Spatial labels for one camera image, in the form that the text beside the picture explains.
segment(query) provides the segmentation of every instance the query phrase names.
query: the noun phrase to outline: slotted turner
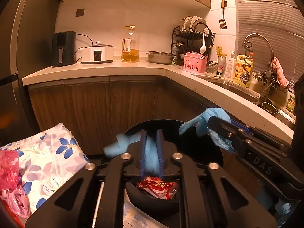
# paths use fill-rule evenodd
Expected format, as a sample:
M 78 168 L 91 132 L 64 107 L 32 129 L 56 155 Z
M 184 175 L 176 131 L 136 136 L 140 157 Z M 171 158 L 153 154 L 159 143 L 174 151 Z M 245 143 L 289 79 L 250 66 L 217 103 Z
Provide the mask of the slotted turner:
M 222 0 L 221 1 L 221 7 L 223 9 L 223 16 L 219 20 L 219 26 L 221 27 L 221 29 L 227 29 L 227 24 L 226 24 L 226 21 L 224 19 L 224 17 L 225 17 L 225 8 L 227 7 L 227 1 Z

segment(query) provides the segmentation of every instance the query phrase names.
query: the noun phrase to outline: white spoon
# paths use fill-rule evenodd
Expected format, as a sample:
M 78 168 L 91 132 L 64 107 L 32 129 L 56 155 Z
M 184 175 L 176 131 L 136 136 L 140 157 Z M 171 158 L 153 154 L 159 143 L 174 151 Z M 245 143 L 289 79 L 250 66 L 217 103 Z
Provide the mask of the white spoon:
M 201 54 L 204 54 L 204 52 L 206 51 L 206 45 L 205 45 L 205 31 L 203 32 L 203 45 L 202 47 L 200 48 L 200 53 Z

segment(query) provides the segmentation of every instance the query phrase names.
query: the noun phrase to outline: pink utensil holder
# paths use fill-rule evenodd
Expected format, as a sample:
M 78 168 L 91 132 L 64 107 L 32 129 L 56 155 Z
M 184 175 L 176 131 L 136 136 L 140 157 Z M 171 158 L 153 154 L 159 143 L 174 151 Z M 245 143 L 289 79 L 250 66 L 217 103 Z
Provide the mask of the pink utensil holder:
M 205 59 L 202 59 L 201 57 L 201 54 L 187 52 L 184 58 L 183 71 L 204 74 L 208 56 L 206 56 Z

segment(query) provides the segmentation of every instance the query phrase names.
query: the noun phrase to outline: glass jar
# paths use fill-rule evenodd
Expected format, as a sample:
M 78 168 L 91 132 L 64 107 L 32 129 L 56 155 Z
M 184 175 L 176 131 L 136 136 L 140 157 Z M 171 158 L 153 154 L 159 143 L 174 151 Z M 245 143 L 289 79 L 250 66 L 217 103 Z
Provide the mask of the glass jar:
M 139 59 L 139 35 L 135 32 L 135 26 L 125 26 L 123 32 L 123 45 L 121 61 L 136 63 Z

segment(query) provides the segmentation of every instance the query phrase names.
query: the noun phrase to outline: wall switch plate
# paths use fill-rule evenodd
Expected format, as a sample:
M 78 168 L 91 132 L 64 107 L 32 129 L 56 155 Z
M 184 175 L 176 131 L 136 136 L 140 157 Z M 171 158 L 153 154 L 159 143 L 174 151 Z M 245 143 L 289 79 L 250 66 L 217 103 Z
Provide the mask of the wall switch plate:
M 76 17 L 83 16 L 85 14 L 85 9 L 80 8 L 76 10 Z

